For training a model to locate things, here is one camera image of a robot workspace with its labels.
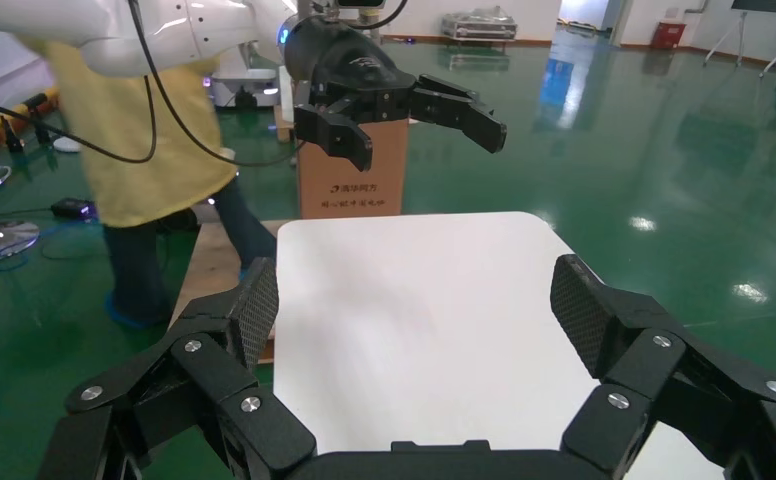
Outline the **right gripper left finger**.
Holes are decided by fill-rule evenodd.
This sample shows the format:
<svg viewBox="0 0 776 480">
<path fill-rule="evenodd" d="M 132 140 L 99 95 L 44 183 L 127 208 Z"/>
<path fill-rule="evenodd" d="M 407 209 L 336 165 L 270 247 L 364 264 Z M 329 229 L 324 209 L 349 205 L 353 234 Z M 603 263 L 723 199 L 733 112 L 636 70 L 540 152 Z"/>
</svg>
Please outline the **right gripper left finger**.
<svg viewBox="0 0 776 480">
<path fill-rule="evenodd" d="M 269 258 L 236 287 L 192 300 L 153 346 L 68 394 L 38 477 L 137 479 L 192 428 L 233 477 L 289 477 L 316 440 L 255 374 L 278 310 Z"/>
</svg>

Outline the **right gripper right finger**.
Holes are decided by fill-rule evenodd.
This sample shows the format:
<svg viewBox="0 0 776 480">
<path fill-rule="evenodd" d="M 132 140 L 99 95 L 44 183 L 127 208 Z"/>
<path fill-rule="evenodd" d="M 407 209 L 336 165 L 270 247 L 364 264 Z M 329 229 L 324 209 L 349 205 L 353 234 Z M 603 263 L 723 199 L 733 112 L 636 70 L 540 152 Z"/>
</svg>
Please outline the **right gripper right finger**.
<svg viewBox="0 0 776 480">
<path fill-rule="evenodd" d="M 555 262 L 550 304 L 598 381 L 563 453 L 620 479 L 664 424 L 727 479 L 776 479 L 776 373 L 697 338 L 654 298 L 606 285 L 574 254 Z"/>
</svg>

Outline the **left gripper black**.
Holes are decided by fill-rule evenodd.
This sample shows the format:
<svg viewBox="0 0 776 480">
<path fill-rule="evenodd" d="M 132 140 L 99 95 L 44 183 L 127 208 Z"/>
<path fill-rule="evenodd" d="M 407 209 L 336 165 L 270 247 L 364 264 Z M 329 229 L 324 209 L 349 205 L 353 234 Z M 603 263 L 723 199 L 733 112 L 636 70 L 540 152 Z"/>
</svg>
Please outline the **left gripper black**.
<svg viewBox="0 0 776 480">
<path fill-rule="evenodd" d="M 292 80 L 306 82 L 306 103 L 294 105 L 296 137 L 359 172 L 372 165 L 371 138 L 358 123 L 411 119 L 461 131 L 495 154 L 507 126 L 476 91 L 431 75 L 400 70 L 372 39 L 324 17 L 289 18 L 281 27 L 281 55 Z"/>
</svg>

